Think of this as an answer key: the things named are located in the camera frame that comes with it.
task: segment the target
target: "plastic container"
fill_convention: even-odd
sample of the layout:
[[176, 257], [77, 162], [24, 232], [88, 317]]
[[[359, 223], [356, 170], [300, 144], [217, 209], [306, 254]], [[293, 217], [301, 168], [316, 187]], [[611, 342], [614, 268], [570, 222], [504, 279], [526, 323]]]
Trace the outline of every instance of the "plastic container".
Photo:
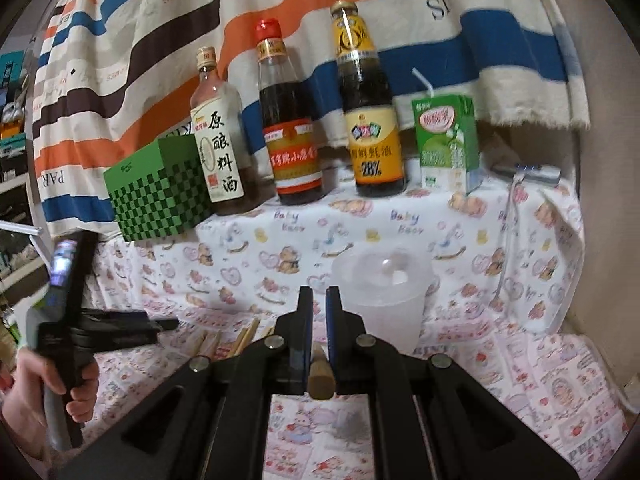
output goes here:
[[367, 333], [404, 354], [418, 344], [424, 296], [434, 279], [426, 251], [392, 242], [356, 245], [332, 265], [342, 308], [360, 314]]

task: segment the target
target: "milk carton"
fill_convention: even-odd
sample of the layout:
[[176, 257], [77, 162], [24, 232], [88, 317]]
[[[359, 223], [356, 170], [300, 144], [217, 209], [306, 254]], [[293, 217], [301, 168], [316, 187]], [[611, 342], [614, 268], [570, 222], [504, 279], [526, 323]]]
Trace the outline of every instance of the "milk carton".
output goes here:
[[412, 101], [421, 184], [468, 193], [480, 186], [478, 133], [471, 97], [449, 94]]

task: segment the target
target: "container lid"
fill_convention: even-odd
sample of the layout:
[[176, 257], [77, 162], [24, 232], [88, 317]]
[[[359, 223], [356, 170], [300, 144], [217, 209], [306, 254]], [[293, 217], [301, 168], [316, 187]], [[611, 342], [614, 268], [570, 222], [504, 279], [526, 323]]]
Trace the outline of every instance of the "container lid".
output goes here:
[[198, 65], [198, 70], [205, 66], [210, 66], [215, 68], [216, 63], [216, 49], [212, 46], [203, 46], [199, 48], [196, 52], [196, 63]]
[[355, 4], [355, 2], [350, 2], [349, 0], [338, 0], [329, 8], [329, 12], [333, 15], [334, 12], [337, 12], [338, 10], [343, 10], [343, 9], [345, 10], [351, 9], [358, 12], [358, 6]]
[[332, 264], [332, 278], [351, 303], [389, 306], [424, 296], [435, 275], [426, 250], [377, 242], [343, 252]]
[[269, 38], [282, 38], [280, 22], [275, 18], [258, 20], [258, 23], [255, 25], [255, 41], [260, 43]]

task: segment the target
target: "checkered box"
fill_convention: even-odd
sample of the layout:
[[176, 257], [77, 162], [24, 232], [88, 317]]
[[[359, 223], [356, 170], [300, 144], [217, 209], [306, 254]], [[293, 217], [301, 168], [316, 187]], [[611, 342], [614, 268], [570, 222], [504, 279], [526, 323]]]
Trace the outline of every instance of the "checkered box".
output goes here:
[[104, 181], [126, 241], [177, 235], [213, 214], [192, 135], [156, 139]]

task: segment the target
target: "white straw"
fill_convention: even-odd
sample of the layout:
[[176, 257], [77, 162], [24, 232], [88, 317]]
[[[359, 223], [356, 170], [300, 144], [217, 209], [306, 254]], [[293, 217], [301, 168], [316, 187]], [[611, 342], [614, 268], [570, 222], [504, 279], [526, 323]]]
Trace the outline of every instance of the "white straw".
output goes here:
[[425, 86], [429, 91], [429, 97], [433, 99], [433, 86], [429, 83], [429, 80], [425, 78], [415, 66], [411, 69], [411, 73]]

